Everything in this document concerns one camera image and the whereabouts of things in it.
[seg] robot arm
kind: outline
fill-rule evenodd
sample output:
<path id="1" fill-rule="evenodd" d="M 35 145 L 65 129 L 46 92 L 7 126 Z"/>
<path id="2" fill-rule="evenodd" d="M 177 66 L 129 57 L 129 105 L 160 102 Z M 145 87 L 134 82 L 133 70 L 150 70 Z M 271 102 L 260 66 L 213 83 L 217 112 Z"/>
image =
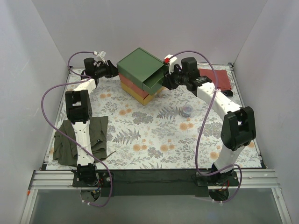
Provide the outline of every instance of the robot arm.
<path id="1" fill-rule="evenodd" d="M 91 155 L 93 153 L 89 137 L 89 124 L 93 112 L 89 95 L 97 87 L 99 78 L 111 78 L 118 75 L 117 68 L 109 60 L 105 61 L 104 55 L 102 52 L 98 54 L 99 61 L 95 61 L 94 58 L 85 59 L 84 73 L 91 78 L 81 83 L 76 89 L 65 93 L 66 114 L 74 129 L 76 141 Z M 94 158 L 79 146 L 77 146 L 77 151 L 77 176 L 80 181 L 93 184 L 98 179 Z"/>
<path id="2" fill-rule="evenodd" d="M 211 102 L 215 90 L 213 83 L 204 83 L 197 88 L 197 96 L 207 104 Z M 221 139 L 222 150 L 214 162 L 217 170 L 234 164 L 241 151 L 256 137 L 254 113 L 250 107 L 242 108 L 218 91 L 212 109 L 223 120 Z"/>
<path id="3" fill-rule="evenodd" d="M 169 71 L 165 75 L 162 85 L 170 90 L 179 85 L 185 85 L 187 90 L 209 104 L 215 91 L 215 85 L 208 77 L 200 76 L 195 58 L 182 59 L 181 68 L 177 64 L 176 57 L 168 59 L 171 56 L 168 55 L 165 58 L 165 64 L 169 67 Z M 212 109 L 223 120 L 221 131 L 223 146 L 218 159 L 212 165 L 212 172 L 214 172 L 236 162 L 241 151 L 256 137 L 256 128 L 253 110 L 250 107 L 242 108 L 220 91 L 216 92 Z M 230 167 L 211 178 L 215 182 L 223 182 L 231 175 L 232 171 L 233 167 Z"/>

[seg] olive green cloth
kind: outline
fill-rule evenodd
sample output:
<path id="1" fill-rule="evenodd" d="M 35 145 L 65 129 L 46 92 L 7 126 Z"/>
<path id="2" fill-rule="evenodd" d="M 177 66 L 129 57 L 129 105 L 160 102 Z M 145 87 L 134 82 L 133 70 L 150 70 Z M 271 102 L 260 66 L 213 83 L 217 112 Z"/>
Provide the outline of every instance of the olive green cloth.
<path id="1" fill-rule="evenodd" d="M 107 126 L 108 116 L 90 119 L 90 143 L 93 155 L 98 159 L 105 159 L 107 157 Z M 74 129 L 69 120 L 64 120 L 59 130 L 76 140 Z M 55 132 L 54 138 L 53 159 L 58 160 L 58 163 L 61 165 L 76 166 L 78 157 L 77 145 L 59 132 Z"/>

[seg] glass panel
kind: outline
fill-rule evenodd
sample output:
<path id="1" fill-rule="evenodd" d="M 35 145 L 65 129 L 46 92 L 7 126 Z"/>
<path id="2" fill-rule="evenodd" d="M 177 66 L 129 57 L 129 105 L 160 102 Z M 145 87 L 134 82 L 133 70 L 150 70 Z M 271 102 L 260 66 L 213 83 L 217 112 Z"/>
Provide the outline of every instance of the glass panel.
<path id="1" fill-rule="evenodd" d="M 32 224 L 280 224 L 271 189 L 240 189 L 227 204 L 193 196 L 117 196 L 104 208 L 81 202 L 79 190 L 39 190 Z"/>

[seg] white wall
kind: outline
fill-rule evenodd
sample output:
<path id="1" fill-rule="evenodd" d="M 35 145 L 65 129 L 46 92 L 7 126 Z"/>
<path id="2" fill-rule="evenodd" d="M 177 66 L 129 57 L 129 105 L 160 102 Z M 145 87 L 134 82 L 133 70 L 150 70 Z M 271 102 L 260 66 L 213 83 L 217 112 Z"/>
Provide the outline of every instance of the white wall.
<path id="1" fill-rule="evenodd" d="M 0 8 L 0 223 L 16 224 L 50 140 L 40 100 L 65 82 L 67 69 L 31 0 L 3 0 Z M 46 98 L 52 121 L 61 94 Z"/>
<path id="2" fill-rule="evenodd" d="M 137 47 L 159 58 L 198 50 L 234 62 L 267 0 L 32 0 L 65 61 L 105 50 L 118 62 Z M 74 66 L 83 66 L 86 55 Z"/>
<path id="3" fill-rule="evenodd" d="M 299 2 L 268 0 L 236 62 L 257 142 L 275 168 L 293 223 L 299 220 Z"/>

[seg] floral pattern mat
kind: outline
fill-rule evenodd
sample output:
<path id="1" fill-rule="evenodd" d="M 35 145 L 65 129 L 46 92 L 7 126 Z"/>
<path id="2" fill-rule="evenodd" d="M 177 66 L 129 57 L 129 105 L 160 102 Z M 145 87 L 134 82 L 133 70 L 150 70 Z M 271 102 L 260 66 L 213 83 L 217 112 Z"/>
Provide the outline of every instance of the floral pattern mat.
<path id="1" fill-rule="evenodd" d="M 208 65 L 200 68 L 209 69 Z M 232 101 L 241 104 L 229 66 L 215 66 L 226 70 L 234 96 Z M 80 80 L 71 74 L 70 82 Z M 76 88 L 69 85 L 67 90 Z M 186 87 L 175 90 L 163 89 L 146 106 L 140 104 L 122 88 L 119 77 L 101 78 L 98 87 L 90 95 L 94 117 L 109 116 L 107 130 L 107 154 L 113 153 L 104 162 L 110 169 L 161 169 L 194 168 L 195 147 L 199 129 L 208 105 L 195 97 Z M 193 107 L 190 118 L 179 115 L 180 107 Z M 66 120 L 65 101 L 57 127 Z M 211 111 L 199 147 L 199 167 L 211 168 L 221 151 L 220 132 L 222 120 Z M 53 160 L 54 140 L 46 158 L 47 170 L 70 170 Z M 254 142 L 240 154 L 237 162 L 244 168 L 260 168 L 260 160 Z M 104 167 L 97 163 L 98 169 Z"/>

